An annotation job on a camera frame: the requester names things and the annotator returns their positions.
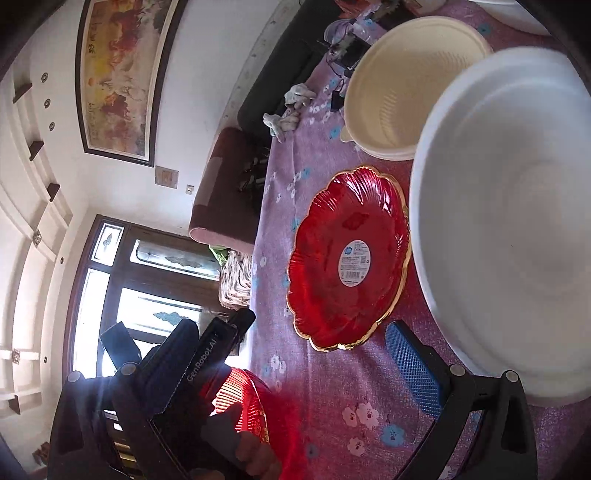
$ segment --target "gold rim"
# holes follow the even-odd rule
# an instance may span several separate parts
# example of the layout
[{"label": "gold rim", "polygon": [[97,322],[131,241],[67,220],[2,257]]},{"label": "gold rim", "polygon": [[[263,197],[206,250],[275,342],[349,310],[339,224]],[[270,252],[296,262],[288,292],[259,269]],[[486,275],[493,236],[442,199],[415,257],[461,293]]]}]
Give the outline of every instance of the gold rim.
[{"label": "gold rim", "polygon": [[[330,347],[319,347],[314,343],[314,340],[312,340],[312,337],[310,335],[307,335],[303,332],[301,332],[297,325],[296,325],[296,311],[292,308],[291,304],[290,304],[290,289],[288,288],[287,290],[287,294],[285,295],[285,300],[287,302],[287,307],[289,308],[290,312],[293,314],[294,319],[293,319],[293,325],[294,325],[294,330],[295,332],[302,337],[305,340],[308,340],[310,342],[310,345],[312,346],[312,348],[314,350],[316,350],[317,352],[332,352],[333,350],[336,350],[337,348],[340,350],[352,350],[353,348],[355,348],[358,345],[361,345],[362,343],[365,343],[369,337],[372,336],[372,334],[374,333],[375,329],[378,328],[379,324],[382,323],[386,318],[388,318],[388,316],[392,313],[392,311],[394,310],[394,307],[397,305],[399,299],[400,299],[400,295],[402,295],[402,291],[404,289],[404,286],[406,285],[406,279],[407,279],[407,275],[408,275],[408,264],[410,263],[410,257],[413,253],[413,249],[411,246],[411,241],[410,241],[410,224],[408,223],[408,207],[406,204],[406,199],[404,197],[404,192],[402,190],[402,187],[400,186],[400,184],[398,183],[398,180],[396,180],[396,178],[394,178],[392,175],[388,174],[388,173],[381,173],[379,172],[375,167],[371,166],[371,165],[361,165],[359,167],[354,168],[353,170],[342,170],[338,173],[336,173],[328,182],[328,185],[326,186],[326,188],[323,188],[322,190],[320,190],[318,193],[316,193],[316,195],[314,195],[314,198],[316,198],[320,193],[325,192],[328,190],[329,186],[331,183],[333,183],[333,181],[335,180],[336,177],[338,177],[339,175],[345,174],[345,173],[355,173],[358,170],[370,170],[372,171],[377,177],[388,180],[392,186],[396,189],[396,191],[398,192],[398,196],[400,197],[400,204],[402,207],[402,213],[404,214],[404,218],[406,218],[406,222],[407,222],[407,226],[408,226],[408,248],[407,248],[407,253],[406,253],[406,257],[404,258],[404,262],[402,263],[402,272],[400,275],[400,283],[398,285],[398,291],[396,292],[396,296],[394,297],[392,303],[390,304],[390,306],[387,308],[386,312],[378,319],[376,320],[373,325],[369,328],[369,330],[357,341],[355,341],[354,343],[337,343],[335,345],[332,345]],[[296,233],[295,233],[295,237],[294,237],[294,246],[293,249],[291,251],[291,255],[290,255],[290,260],[287,264],[287,278],[290,282],[290,286],[291,286],[291,278],[290,278],[290,269],[289,269],[289,265],[291,263],[291,257],[293,257],[294,251],[296,250],[296,245],[297,245],[297,236],[300,233],[300,227],[302,226],[302,224],[304,223],[305,219],[308,218],[308,215],[310,214],[310,208],[312,207],[312,203],[314,202],[314,199],[312,199],[312,202],[310,202],[310,207],[308,207],[308,213],[306,213],[306,216],[302,219],[301,223],[298,225],[297,229],[296,229]]]}]

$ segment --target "floral tablecloth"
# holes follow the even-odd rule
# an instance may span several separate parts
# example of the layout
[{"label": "floral tablecloth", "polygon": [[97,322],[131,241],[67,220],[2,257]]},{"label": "floral tablecloth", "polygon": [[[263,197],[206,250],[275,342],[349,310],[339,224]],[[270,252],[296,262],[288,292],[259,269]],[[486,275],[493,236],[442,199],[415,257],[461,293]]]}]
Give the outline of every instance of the floral tablecloth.
[{"label": "floral tablecloth", "polygon": [[[525,34],[494,20],[475,4],[450,0],[437,14],[477,28],[495,50],[519,45],[552,46],[552,40]],[[369,25],[370,30],[378,28]],[[339,83],[321,62],[308,87],[318,97],[301,114],[300,126],[285,143],[273,142],[261,221],[253,258],[251,307],[257,320],[252,332],[251,370],[298,417],[300,440],[289,476],[306,479],[391,479],[418,446],[432,422],[417,407],[384,344],[385,325],[352,351],[320,353],[293,328],[286,305],[287,264],[294,235],[314,195],[339,171],[372,165],[398,179],[408,198],[411,161],[373,158],[339,139],[344,124],[330,112],[330,93]],[[421,292],[414,263],[391,319],[404,319],[415,334],[449,363],[458,362],[437,328]],[[531,408],[539,477],[550,479],[591,420],[591,400],[563,408]],[[460,466],[478,413],[467,423],[459,447],[441,478]]]}]

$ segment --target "white bowl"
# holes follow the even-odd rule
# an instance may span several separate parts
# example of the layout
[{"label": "white bowl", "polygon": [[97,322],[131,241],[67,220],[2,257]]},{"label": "white bowl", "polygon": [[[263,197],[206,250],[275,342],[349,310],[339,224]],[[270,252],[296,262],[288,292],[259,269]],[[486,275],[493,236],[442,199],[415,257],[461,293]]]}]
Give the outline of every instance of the white bowl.
[{"label": "white bowl", "polygon": [[446,17],[397,26],[362,57],[345,96],[349,139],[387,160],[410,160],[427,115],[452,80],[492,52],[472,27]]},{"label": "white bowl", "polygon": [[550,35],[546,27],[515,0],[472,0],[499,22],[522,32]]},{"label": "white bowl", "polygon": [[504,50],[428,117],[410,184],[418,277],[473,372],[528,400],[591,395],[591,97],[568,58]]}]

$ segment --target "silver bolt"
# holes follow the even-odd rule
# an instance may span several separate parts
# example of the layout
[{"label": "silver bolt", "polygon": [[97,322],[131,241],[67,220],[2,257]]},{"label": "silver bolt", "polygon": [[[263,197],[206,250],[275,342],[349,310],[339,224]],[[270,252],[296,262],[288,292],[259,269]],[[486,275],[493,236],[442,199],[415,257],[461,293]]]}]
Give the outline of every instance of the silver bolt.
[{"label": "silver bolt", "polygon": [[513,370],[509,370],[505,376],[510,382],[517,382],[519,380],[519,375],[517,375]]},{"label": "silver bolt", "polygon": [[121,373],[124,375],[131,375],[135,372],[135,363],[130,362],[121,367]]},{"label": "silver bolt", "polygon": [[78,370],[74,370],[70,375],[68,375],[68,382],[76,383],[81,376],[82,374]]},{"label": "silver bolt", "polygon": [[449,368],[449,371],[452,373],[452,375],[455,375],[456,377],[462,377],[466,373],[466,369],[458,364],[452,365]]}]

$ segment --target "picture frame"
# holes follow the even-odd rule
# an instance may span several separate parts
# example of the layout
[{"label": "picture frame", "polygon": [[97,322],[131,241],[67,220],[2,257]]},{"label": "picture frame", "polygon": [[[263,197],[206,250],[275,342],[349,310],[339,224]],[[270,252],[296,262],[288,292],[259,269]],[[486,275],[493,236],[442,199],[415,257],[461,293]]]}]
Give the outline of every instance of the picture frame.
[{"label": "picture frame", "polygon": [[154,167],[158,110],[187,0],[85,0],[76,42],[84,151]]}]

